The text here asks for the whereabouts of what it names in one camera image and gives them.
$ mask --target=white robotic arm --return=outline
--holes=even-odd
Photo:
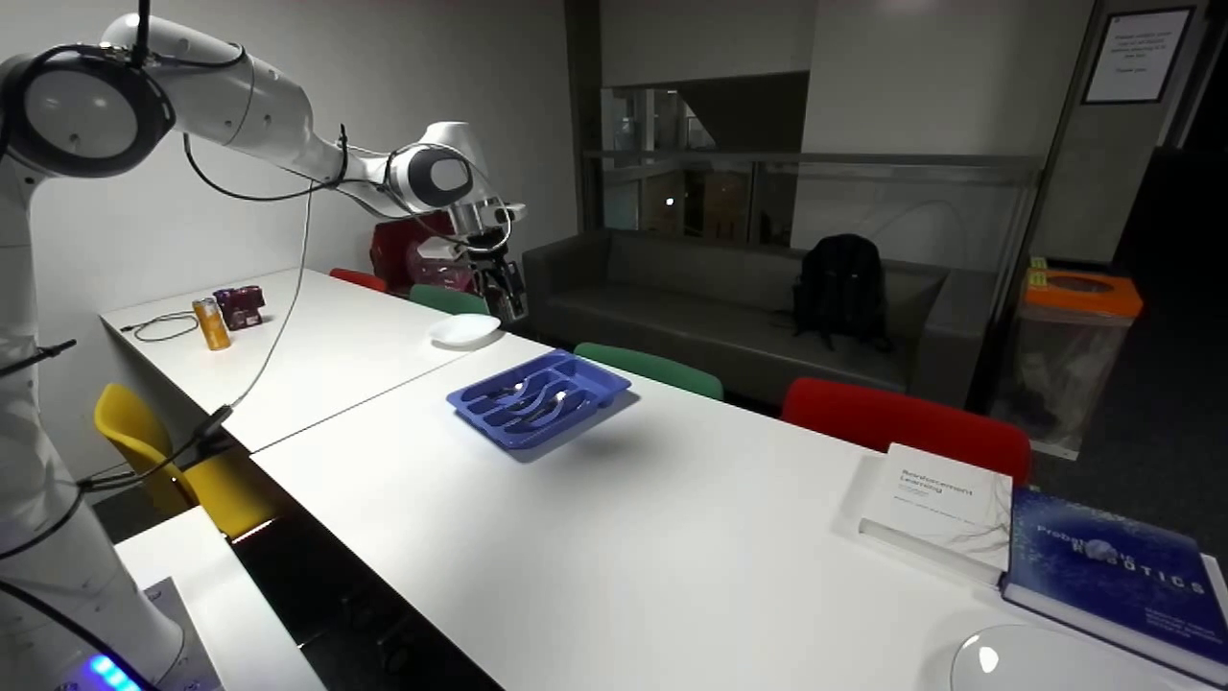
[[[391,154],[358,154],[345,131],[321,143],[300,86],[243,45],[149,16],[116,20],[102,45],[58,45],[0,65],[0,250],[25,250],[25,218],[3,224],[3,204],[16,199],[23,217],[47,178],[134,168],[173,126],[184,146],[207,137],[243,150],[303,178],[303,191],[330,190],[382,218],[450,213],[454,241],[496,314],[525,314],[521,277],[502,259],[521,204],[489,196],[465,125],[432,125],[423,143]],[[0,296],[23,296],[16,314],[0,309],[0,686],[81,683],[94,649],[52,629],[7,588],[52,598],[111,640],[134,675],[159,679],[179,633],[131,588],[39,425],[30,368],[7,352],[30,352],[33,341],[30,277],[3,274]]]

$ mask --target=blue tray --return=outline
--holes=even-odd
[[[571,352],[544,352],[450,396],[457,415],[502,450],[535,450],[603,415],[629,379]]]

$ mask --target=laboratory room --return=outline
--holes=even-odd
[[[0,691],[1225,686],[1225,20],[0,0]]]

